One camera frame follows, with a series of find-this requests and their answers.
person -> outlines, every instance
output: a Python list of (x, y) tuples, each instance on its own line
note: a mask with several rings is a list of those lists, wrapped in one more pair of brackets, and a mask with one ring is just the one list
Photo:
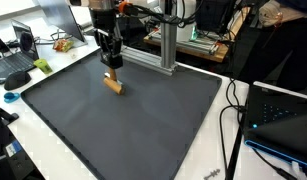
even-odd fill
[(263, 81), (287, 58), (276, 85), (301, 91), (307, 87), (307, 0), (273, 1), (263, 9), (273, 7), (276, 11), (272, 3), (278, 3), (282, 13), (272, 17), (278, 19), (275, 23), (266, 17), (269, 13), (260, 13), (260, 22), (268, 27), (261, 30), (238, 79), (249, 84)]

gray mat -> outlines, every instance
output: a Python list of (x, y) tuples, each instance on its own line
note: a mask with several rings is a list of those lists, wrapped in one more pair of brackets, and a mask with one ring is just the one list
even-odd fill
[(103, 84), (104, 70), (89, 57), (22, 97), (99, 179), (173, 179), (221, 80), (124, 62), (117, 73), (126, 94), (118, 96)]

